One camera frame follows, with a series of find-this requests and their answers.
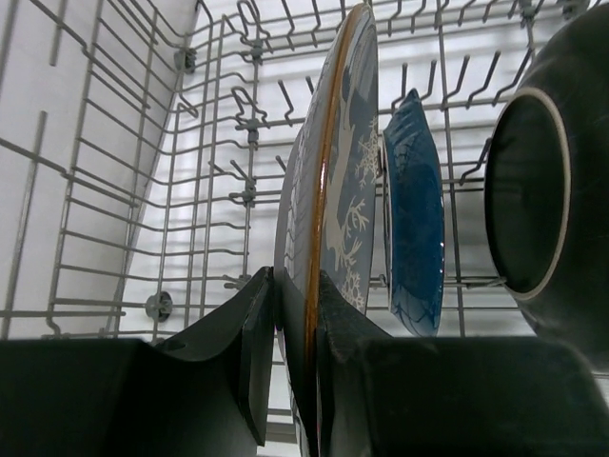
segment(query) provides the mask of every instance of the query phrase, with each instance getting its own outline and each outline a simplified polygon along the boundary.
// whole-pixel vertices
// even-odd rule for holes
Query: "plate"
[[[293,393],[303,455],[315,441],[315,328],[324,270],[344,299],[364,312],[372,266],[377,177],[377,36],[360,4],[332,43],[292,155],[285,184],[280,345]],[[304,423],[307,437],[300,423]]]
[[[301,142],[302,130],[298,130],[294,145],[289,154],[287,164],[285,165],[284,183],[282,185],[282,193],[279,198],[279,212],[277,214],[277,227],[275,231],[275,254],[273,259],[273,277],[275,284],[280,285],[283,282],[284,262],[285,262],[285,236],[287,235],[287,214],[289,210],[289,201],[291,195],[292,183],[294,181],[294,163],[296,162],[297,150]],[[278,304],[281,303],[282,293],[281,288],[275,288],[275,325],[277,329],[282,329],[281,309]],[[280,345],[282,356],[285,358],[284,348]]]
[[[389,308],[414,335],[435,336],[444,277],[442,174],[415,89],[383,132]]]

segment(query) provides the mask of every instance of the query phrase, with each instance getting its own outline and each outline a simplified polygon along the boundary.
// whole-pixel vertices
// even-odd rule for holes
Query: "bowl rim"
[[[570,203],[571,203],[571,159],[570,159],[570,154],[569,154],[569,142],[567,139],[567,132],[566,132],[566,128],[564,126],[564,122],[562,120],[562,116],[560,115],[560,111],[558,109],[558,107],[556,106],[556,104],[554,103],[554,100],[552,100],[552,98],[542,89],[539,88],[533,88],[533,87],[522,87],[519,88],[514,95],[512,96],[512,98],[507,102],[507,104],[505,105],[505,107],[503,107],[503,110],[501,111],[501,114],[499,116],[499,120],[495,125],[495,128],[493,129],[493,135],[491,138],[495,137],[495,134],[497,133],[497,129],[499,128],[500,124],[501,124],[501,119],[504,116],[504,114],[507,112],[508,109],[510,109],[510,107],[512,106],[512,104],[514,104],[514,102],[516,102],[517,100],[519,100],[522,97],[533,97],[534,99],[538,100],[539,102],[541,102],[541,104],[543,105],[543,107],[545,109],[547,109],[547,111],[550,113],[550,116],[552,117],[552,120],[554,121],[554,126],[556,128],[558,137],[559,137],[559,143],[560,143],[560,156],[562,159],[562,173],[563,173],[563,178],[564,178],[564,190],[563,190],[563,195],[562,195],[562,216],[560,218],[560,229],[559,229],[559,239],[557,240],[556,246],[554,248],[554,255],[552,256],[552,261],[550,262],[550,266],[548,267],[548,269],[546,270],[545,274],[543,275],[543,277],[541,278],[541,280],[530,290],[527,290],[526,292],[518,292],[517,290],[513,290],[512,288],[510,288],[509,286],[507,286],[507,284],[503,284],[503,286],[505,287],[505,289],[512,295],[512,297],[514,297],[514,299],[521,301],[521,302],[527,302],[530,300],[533,300],[535,297],[537,297],[548,285],[548,283],[550,282],[550,280],[552,279],[552,276],[554,275],[554,272],[556,271],[556,268],[559,264],[559,260],[560,260],[560,256],[562,255],[562,251],[564,248],[564,242],[566,239],[566,232],[567,232],[567,225],[568,225],[568,220],[569,220],[569,207],[570,207]],[[489,156],[488,156],[488,160],[491,160],[491,152],[489,150]],[[493,249],[491,248],[492,246],[492,235],[490,234],[490,230],[489,230],[489,221],[488,221],[488,217],[487,217],[487,186],[484,186],[484,217],[485,217],[485,225],[486,225],[486,241],[488,243],[489,248],[491,249],[491,254]],[[493,266],[495,268],[495,271],[497,272],[498,276],[501,277],[501,272],[497,266],[497,262],[495,261],[495,258],[493,257],[493,255],[491,255],[492,261],[493,261]]]

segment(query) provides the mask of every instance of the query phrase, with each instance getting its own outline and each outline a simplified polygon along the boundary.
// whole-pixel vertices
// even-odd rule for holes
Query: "dark bowl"
[[[506,288],[541,337],[609,368],[609,5],[543,48],[495,128],[484,205]]]

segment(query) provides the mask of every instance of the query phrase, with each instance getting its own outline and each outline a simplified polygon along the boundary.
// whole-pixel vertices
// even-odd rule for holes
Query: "white wall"
[[[137,1],[148,14],[152,14],[146,0]],[[6,30],[12,3],[9,0],[0,2],[0,28],[2,28],[0,33]],[[45,0],[42,3],[52,13],[57,14],[61,2],[60,0]],[[67,2],[65,23],[86,43],[90,43],[97,3],[97,0],[68,0]],[[146,60],[147,45],[113,10],[109,0],[102,3],[102,17],[106,23],[128,43],[138,56]],[[117,5],[119,10],[124,10],[121,3],[129,4],[130,2],[117,0],[112,3]],[[176,30],[181,33],[191,30],[194,13],[193,1],[161,0],[157,1],[156,5]],[[39,113],[44,110],[48,113],[48,117],[40,153],[42,157],[49,159],[52,163],[68,169],[74,148],[74,135],[77,130],[88,58],[81,52],[81,45],[63,31],[56,65],[52,67],[49,64],[49,57],[56,31],[55,23],[30,1],[18,1],[17,7],[12,38],[10,41],[5,40],[2,43],[4,48],[8,48],[9,56],[5,66],[4,84],[0,91],[0,138],[18,147],[31,150]],[[176,36],[167,31],[164,24],[160,22],[159,27],[167,33],[170,40],[179,42]],[[135,81],[144,82],[144,67],[110,35],[104,26],[100,28],[97,43],[101,49],[107,51],[121,64]],[[162,42],[155,48],[170,64],[172,63],[172,48]],[[118,75],[120,80],[132,88],[137,96],[142,97],[143,91],[138,89],[133,81],[130,81],[111,64],[101,54],[101,51],[96,52],[99,60],[107,65],[112,73]],[[153,68],[162,81],[173,87],[176,74],[163,66],[158,56],[154,57]],[[118,84],[111,81],[102,70],[96,68],[95,71],[104,80],[118,88]],[[158,81],[152,79],[150,91],[156,95],[160,104],[150,103],[151,109],[147,113],[150,118],[163,125],[166,118],[165,107],[171,101],[172,90],[163,88]],[[88,98],[133,129],[138,129],[141,117],[138,110],[130,108],[95,78],[91,78]],[[138,108],[141,107],[141,102],[137,102],[132,97],[131,100]],[[158,144],[161,138],[160,133],[150,122],[147,122],[144,135],[151,145]],[[87,107],[83,137],[108,150],[112,155],[133,162],[136,138],[91,106]],[[155,149],[148,145],[143,147],[140,162],[142,170],[147,172],[152,170]],[[130,189],[133,173],[126,167],[110,161],[87,146],[81,145],[79,154],[77,166],[80,169],[101,176],[124,189]],[[10,268],[14,260],[13,250],[29,166],[30,160],[26,157],[7,149],[0,150],[0,213],[3,215],[4,222],[0,237],[0,297],[3,297],[3,301],[9,283]],[[139,194],[143,193],[145,184],[145,179],[138,180],[137,192]],[[45,166],[38,168],[31,200],[26,243],[14,296],[13,308],[15,310],[47,309],[66,185],[67,180],[61,176],[60,172]],[[85,200],[95,207],[127,215],[125,204],[113,201],[107,196],[82,186],[75,187],[73,196]],[[76,206],[71,209],[68,225],[69,229],[73,231],[101,237],[119,244],[124,243],[125,226],[122,222],[113,221],[107,216]],[[62,263],[118,272],[121,268],[122,257],[123,253],[119,249],[70,238],[65,245]],[[111,300],[116,284],[115,277],[63,271],[57,294],[65,298]],[[84,308],[57,307],[57,309],[70,311]],[[95,309],[104,311],[106,308],[97,307]],[[59,319],[58,322],[62,331],[95,332],[104,325],[106,317]],[[50,332],[44,319],[33,318],[29,315],[26,318],[13,318],[10,330],[11,337],[39,336]]]

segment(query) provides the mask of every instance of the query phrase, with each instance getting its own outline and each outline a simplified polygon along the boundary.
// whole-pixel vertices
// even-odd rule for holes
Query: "dishwasher rack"
[[[172,3],[0,6],[0,338],[158,342],[272,264],[287,156],[356,2]],[[531,334],[485,244],[485,146],[539,48],[601,2],[370,3],[379,127],[417,88],[441,157],[440,335]],[[408,336],[387,310],[377,239],[367,315]],[[271,398],[271,414],[284,418],[271,441],[292,442],[287,405]]]

